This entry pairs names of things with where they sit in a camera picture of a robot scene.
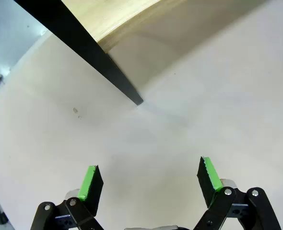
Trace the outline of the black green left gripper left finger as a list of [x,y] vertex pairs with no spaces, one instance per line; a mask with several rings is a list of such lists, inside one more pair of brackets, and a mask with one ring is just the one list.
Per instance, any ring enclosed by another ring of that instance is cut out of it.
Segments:
[[35,213],[32,230],[101,230],[95,219],[103,188],[99,167],[89,166],[77,193],[59,205],[41,203]]

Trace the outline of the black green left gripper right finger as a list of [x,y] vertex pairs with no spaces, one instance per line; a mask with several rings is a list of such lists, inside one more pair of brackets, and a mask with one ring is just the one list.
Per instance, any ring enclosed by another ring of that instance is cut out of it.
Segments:
[[219,178],[209,157],[201,157],[197,178],[207,206],[196,230],[220,230],[227,218],[235,218],[244,230],[280,230],[271,203],[260,187],[245,193],[233,180]]

